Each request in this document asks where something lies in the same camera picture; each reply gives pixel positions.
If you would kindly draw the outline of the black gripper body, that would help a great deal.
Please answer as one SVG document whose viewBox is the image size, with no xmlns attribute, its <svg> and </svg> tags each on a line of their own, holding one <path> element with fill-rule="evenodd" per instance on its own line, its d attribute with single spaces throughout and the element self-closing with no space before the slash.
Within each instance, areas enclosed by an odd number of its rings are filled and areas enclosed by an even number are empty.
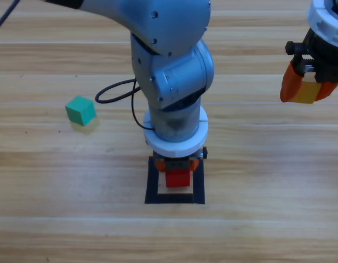
<svg viewBox="0 0 338 263">
<path fill-rule="evenodd" d="M 320 38 L 312 29 L 302 42 L 288 41 L 285 52 L 293 56 L 291 65 L 299 76 L 314 72 L 317 83 L 338 83 L 338 47 Z"/>
<path fill-rule="evenodd" d="M 189 169 L 189 160 L 190 159 L 199 159 L 199 162 L 206 159 L 208 156 L 208 150 L 206 147 L 200 148 L 195 153 L 186 156 L 186 157 L 164 157 L 157 152 L 153 152 L 153 158 L 155 161 L 165 161 L 166 171 L 168 170 L 177 170 L 177 169 Z"/>
</svg>

